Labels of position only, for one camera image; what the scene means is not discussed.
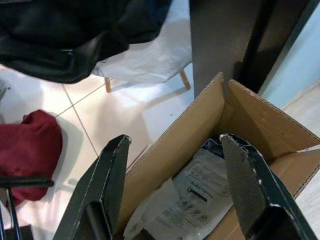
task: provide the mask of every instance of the cardboard box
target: cardboard box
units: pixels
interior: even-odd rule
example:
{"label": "cardboard box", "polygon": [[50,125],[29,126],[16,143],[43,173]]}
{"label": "cardboard box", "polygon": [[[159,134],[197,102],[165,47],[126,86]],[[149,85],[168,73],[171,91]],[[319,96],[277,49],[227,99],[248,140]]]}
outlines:
{"label": "cardboard box", "polygon": [[[218,74],[192,105],[128,171],[119,214],[119,239],[136,207],[168,178],[175,176],[210,136],[235,134],[254,145],[296,197],[320,167],[320,139],[234,80],[224,95]],[[233,208],[208,240],[244,239]]]}

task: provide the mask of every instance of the packaging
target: packaging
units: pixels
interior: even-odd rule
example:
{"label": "packaging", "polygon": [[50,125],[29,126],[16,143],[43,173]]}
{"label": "packaging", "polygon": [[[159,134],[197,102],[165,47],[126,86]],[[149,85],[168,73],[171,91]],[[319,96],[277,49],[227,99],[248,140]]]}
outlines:
{"label": "packaging", "polygon": [[[139,204],[179,173],[205,140],[221,133],[235,134],[259,149],[294,197],[320,167],[319,149],[297,152],[319,145],[319,138],[234,80],[224,94],[219,74],[127,172],[116,239],[123,239],[124,227]],[[206,238],[242,239],[233,207]]]}
{"label": "packaging", "polygon": [[138,206],[124,239],[142,228],[155,240],[202,240],[210,234],[233,205],[223,156],[222,145],[208,139],[173,180]]}

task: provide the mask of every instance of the black metal frame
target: black metal frame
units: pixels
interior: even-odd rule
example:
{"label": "black metal frame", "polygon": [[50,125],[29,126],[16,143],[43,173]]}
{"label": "black metal frame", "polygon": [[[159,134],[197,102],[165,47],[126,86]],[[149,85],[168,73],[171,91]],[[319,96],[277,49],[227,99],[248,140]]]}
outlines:
{"label": "black metal frame", "polygon": [[[8,204],[10,207],[11,220],[13,222],[13,230],[16,240],[22,240],[22,234],[19,227],[17,218],[17,212],[15,208],[15,201],[12,195],[13,188],[39,188],[39,187],[52,187],[55,183],[52,180],[48,180],[46,176],[4,176],[0,177],[0,188],[6,189],[8,196]],[[2,213],[0,209],[0,240],[6,240],[6,232],[4,229],[4,223],[2,219]]]}
{"label": "black metal frame", "polygon": [[220,137],[234,207],[247,240],[317,240],[262,154],[233,135]]}

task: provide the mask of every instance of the red cloth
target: red cloth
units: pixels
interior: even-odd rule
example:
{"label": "red cloth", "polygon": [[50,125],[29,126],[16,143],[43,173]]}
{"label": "red cloth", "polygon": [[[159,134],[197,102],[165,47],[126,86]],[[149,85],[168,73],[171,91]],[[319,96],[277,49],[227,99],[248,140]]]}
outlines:
{"label": "red cloth", "polygon": [[[42,110],[25,115],[21,124],[0,124],[0,176],[46,175],[51,179],[62,144],[56,119]],[[47,189],[13,188],[15,205],[40,200]]]}

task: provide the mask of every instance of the black bag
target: black bag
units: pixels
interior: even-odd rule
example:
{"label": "black bag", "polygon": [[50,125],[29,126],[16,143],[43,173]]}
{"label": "black bag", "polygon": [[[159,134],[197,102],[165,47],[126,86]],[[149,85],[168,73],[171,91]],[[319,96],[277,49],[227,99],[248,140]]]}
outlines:
{"label": "black bag", "polygon": [[155,39],[172,0],[0,0],[0,63],[72,84],[129,44]]}

